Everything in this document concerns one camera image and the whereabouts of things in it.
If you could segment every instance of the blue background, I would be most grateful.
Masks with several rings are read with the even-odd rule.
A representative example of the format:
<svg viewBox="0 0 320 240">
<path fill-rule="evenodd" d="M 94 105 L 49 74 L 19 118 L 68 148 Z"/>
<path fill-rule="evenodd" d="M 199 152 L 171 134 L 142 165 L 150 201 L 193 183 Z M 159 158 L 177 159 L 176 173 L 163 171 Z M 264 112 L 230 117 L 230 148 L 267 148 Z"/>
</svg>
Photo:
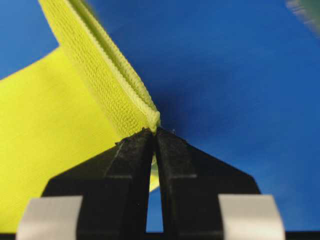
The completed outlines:
<svg viewBox="0 0 320 240">
<path fill-rule="evenodd" d="M 284 1 L 87 2 L 164 128 L 253 175 L 286 230 L 320 230 L 320 42 Z M 58 44 L 35 0 L 0 11 L 1 79 Z M 161 231 L 159 190 L 149 205 L 147 230 Z"/>
</svg>

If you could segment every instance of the yellow strap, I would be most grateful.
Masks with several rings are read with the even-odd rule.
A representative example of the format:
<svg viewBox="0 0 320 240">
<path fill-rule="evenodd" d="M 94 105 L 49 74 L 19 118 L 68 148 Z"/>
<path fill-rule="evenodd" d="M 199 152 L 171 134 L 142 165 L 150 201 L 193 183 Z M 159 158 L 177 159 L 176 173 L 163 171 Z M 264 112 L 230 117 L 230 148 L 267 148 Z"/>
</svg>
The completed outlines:
<svg viewBox="0 0 320 240">
<path fill-rule="evenodd" d="M 0 232 L 15 232 L 48 180 L 107 150 L 160 114 L 79 0 L 41 0 L 60 47 L 0 81 Z M 150 190 L 159 185 L 157 172 Z"/>
</svg>

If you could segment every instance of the clamp jaw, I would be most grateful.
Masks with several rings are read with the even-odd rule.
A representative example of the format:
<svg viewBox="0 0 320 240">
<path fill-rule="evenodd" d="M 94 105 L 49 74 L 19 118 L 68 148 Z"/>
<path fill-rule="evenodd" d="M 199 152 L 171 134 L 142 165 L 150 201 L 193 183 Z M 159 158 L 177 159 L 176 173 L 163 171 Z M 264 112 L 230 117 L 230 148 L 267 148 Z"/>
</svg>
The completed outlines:
<svg viewBox="0 0 320 240">
<path fill-rule="evenodd" d="M 146 233 L 154 153 L 163 233 Z M 72 201 L 77 196 L 79 205 L 75 207 Z M 59 204 L 68 199 L 75 217 L 65 217 L 66 210 L 62 209 L 68 208 L 54 204 L 58 199 Z M 45 213 L 36 213 L 39 201 L 47 206 Z M 63 226 L 66 219 L 73 221 L 71 227 Z M 46 221 L 53 229 L 52 235 L 46 237 L 48 240 L 65 239 L 63 231 L 70 240 L 320 239 L 319 232 L 285 233 L 273 198 L 261 195 L 252 176 L 162 128 L 158 128 L 155 136 L 143 129 L 53 177 L 42 197 L 31 200 L 16 239 L 40 239 L 37 236 L 41 234 L 36 231 L 41 231 Z M 34 235 L 26 238 L 26 231 L 30 236 L 28 226 L 37 225 L 33 228 Z M 13 238 L 0 235 L 1 239 Z"/>
</svg>

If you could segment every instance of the yellow textile sheet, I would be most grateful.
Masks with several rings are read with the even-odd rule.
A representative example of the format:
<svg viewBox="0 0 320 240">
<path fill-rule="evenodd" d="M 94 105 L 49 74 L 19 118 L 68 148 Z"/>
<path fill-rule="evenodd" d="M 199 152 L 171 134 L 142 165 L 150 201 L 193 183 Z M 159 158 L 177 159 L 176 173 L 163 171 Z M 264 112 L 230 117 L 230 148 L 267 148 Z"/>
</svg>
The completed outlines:
<svg viewBox="0 0 320 240">
<path fill-rule="evenodd" d="M 48 180 L 113 147 L 160 113 L 80 0 L 40 0 L 59 47 L 0 81 L 0 232 L 15 232 Z M 152 171 L 150 190 L 159 185 Z"/>
</svg>

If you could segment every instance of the white tape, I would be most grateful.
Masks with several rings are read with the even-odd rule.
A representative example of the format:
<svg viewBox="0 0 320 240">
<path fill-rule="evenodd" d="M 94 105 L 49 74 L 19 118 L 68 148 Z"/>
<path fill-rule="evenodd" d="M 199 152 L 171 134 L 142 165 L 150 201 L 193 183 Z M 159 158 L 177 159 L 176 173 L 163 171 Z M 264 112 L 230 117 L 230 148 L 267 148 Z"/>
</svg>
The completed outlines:
<svg viewBox="0 0 320 240">
<path fill-rule="evenodd" d="M 76 240 L 82 196 L 32 199 L 19 223 L 16 240 Z"/>
<path fill-rule="evenodd" d="M 272 195 L 219 194 L 224 240 L 285 240 Z"/>
</svg>

